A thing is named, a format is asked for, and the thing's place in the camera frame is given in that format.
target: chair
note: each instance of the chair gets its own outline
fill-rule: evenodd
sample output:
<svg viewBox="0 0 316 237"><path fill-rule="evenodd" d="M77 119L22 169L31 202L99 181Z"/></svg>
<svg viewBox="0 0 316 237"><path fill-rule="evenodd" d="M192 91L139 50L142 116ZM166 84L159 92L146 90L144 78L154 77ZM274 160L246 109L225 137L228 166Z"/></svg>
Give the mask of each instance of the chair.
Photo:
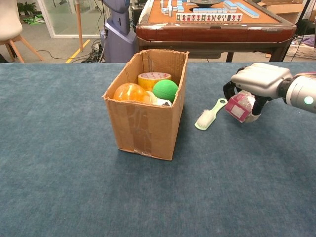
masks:
<svg viewBox="0 0 316 237"><path fill-rule="evenodd" d="M17 0L0 0L0 45L5 44L11 59L14 60L14 56L9 47L10 45L20 62L24 63L23 58L14 44L16 41L21 41L31 52L43 61L43 57L20 35L21 32L22 24L20 22Z"/></svg>

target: green ball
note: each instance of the green ball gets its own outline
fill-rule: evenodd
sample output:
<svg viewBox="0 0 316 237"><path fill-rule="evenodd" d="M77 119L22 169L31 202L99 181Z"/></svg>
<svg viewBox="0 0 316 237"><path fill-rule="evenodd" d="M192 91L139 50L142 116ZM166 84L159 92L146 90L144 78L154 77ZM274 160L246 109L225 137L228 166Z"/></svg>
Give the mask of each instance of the green ball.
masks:
<svg viewBox="0 0 316 237"><path fill-rule="evenodd" d="M156 97L164 100L170 100L171 102L174 101L176 96L176 92L178 90L178 86L171 80L161 80L158 81L154 88L153 93Z"/></svg>

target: mahjong table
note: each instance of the mahjong table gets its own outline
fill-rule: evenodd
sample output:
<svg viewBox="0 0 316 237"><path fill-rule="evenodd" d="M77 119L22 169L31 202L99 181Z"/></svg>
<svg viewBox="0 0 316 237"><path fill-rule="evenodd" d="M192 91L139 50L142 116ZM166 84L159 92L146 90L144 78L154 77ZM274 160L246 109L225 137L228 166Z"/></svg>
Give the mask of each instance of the mahjong table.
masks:
<svg viewBox="0 0 316 237"><path fill-rule="evenodd" d="M171 1L173 8L177 0ZM270 61L282 61L296 25L269 12L250 0L231 0L257 13L256 18L237 8L235 13L212 13L225 9L224 2L212 5L209 11L197 11L197 5L184 1L182 11L172 15L162 12L160 0L148 0L136 26L139 50L160 48L189 51L191 58L219 58L228 52L271 54ZM167 7L168 0L163 1Z"/></svg>

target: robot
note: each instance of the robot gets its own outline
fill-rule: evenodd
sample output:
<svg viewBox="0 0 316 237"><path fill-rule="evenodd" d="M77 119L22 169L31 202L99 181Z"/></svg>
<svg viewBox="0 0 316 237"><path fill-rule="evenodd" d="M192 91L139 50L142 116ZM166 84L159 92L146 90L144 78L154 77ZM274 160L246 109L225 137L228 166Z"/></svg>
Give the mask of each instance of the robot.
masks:
<svg viewBox="0 0 316 237"><path fill-rule="evenodd" d="M264 105L271 100L282 98L293 107L316 113L316 72L301 73L294 77L287 68L265 63L253 63L238 69L231 81L224 85L227 100L241 90L255 97L251 121L261 114Z"/></svg>
<svg viewBox="0 0 316 237"><path fill-rule="evenodd" d="M136 34L130 30L129 0L102 0L111 10L101 33L106 63L127 63L138 51Z"/></svg>

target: orange ball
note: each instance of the orange ball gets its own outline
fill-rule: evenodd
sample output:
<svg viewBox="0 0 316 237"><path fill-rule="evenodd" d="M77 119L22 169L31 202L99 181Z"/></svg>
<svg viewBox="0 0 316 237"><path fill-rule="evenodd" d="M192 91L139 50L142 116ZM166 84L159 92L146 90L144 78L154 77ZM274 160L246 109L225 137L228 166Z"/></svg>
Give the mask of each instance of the orange ball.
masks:
<svg viewBox="0 0 316 237"><path fill-rule="evenodd" d="M140 85L125 83L120 85L114 93L115 100L132 100L151 104L150 95Z"/></svg>

